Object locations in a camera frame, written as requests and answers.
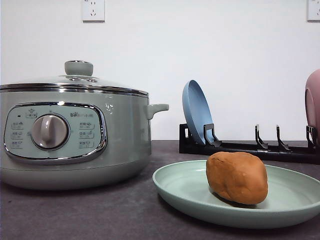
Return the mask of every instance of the dish rack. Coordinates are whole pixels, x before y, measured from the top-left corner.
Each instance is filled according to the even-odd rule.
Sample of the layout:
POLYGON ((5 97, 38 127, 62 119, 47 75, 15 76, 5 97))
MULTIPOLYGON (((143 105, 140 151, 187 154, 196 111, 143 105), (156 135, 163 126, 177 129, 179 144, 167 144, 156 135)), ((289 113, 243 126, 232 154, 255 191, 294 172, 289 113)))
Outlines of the dish rack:
POLYGON ((280 127, 276 126, 277 145, 265 143, 259 135, 259 125, 255 125, 255 144, 223 142, 215 135, 213 123, 203 126, 205 145, 193 140, 188 125, 179 126, 179 153, 212 155, 217 152, 246 152, 259 157, 261 160, 308 163, 320 165, 320 146, 317 144, 317 130, 315 127, 306 126, 306 139, 308 146, 289 146, 280 139, 280 127), (210 141, 207 132, 211 131, 213 141, 210 141))

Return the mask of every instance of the electrical socket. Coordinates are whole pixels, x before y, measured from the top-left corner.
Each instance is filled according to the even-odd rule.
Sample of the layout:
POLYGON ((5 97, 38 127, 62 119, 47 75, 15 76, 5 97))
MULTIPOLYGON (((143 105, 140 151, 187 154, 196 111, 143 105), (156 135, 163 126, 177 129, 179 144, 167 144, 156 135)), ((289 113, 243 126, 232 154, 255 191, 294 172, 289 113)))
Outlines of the electrical socket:
POLYGON ((320 0, 308 0, 308 21, 320 21, 320 0))
POLYGON ((83 22, 105 21, 105 0, 82 0, 83 22))

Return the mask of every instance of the dark countertop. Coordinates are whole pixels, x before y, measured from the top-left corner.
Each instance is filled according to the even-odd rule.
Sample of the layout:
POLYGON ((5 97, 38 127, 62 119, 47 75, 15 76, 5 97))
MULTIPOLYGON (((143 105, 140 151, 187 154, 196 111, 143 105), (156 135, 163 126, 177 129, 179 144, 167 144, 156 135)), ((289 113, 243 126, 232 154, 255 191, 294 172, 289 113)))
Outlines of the dark countertop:
MULTIPOLYGON (((153 172, 167 164, 205 160, 179 154, 177 140, 152 141, 150 163, 115 185, 70 191, 35 191, 1 183, 1 240, 320 239, 320 214, 296 226, 238 229, 185 215, 157 193, 153 172)), ((320 165, 265 161, 320 180, 320 165)))

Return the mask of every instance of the light green plate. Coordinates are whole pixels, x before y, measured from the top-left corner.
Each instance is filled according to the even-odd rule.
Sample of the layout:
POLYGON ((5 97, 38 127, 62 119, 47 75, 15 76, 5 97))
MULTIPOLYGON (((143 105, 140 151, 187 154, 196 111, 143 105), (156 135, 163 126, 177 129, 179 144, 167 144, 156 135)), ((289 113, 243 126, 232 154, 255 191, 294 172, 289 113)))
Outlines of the light green plate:
POLYGON ((206 160, 183 161, 156 170, 152 179, 160 196, 177 210, 214 224, 248 229, 282 228, 320 213, 320 181, 266 165, 268 195, 256 205, 225 201, 211 193, 206 160))

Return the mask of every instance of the dough ball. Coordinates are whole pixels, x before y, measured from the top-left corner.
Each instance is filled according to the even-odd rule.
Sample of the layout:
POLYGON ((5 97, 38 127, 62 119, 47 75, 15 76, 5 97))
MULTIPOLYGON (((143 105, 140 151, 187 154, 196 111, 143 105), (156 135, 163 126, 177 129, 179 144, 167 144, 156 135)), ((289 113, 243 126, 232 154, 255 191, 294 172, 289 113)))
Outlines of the dough ball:
POLYGON ((268 194, 264 163, 246 152, 216 152, 206 161, 209 186, 220 197, 241 204, 261 203, 268 194))

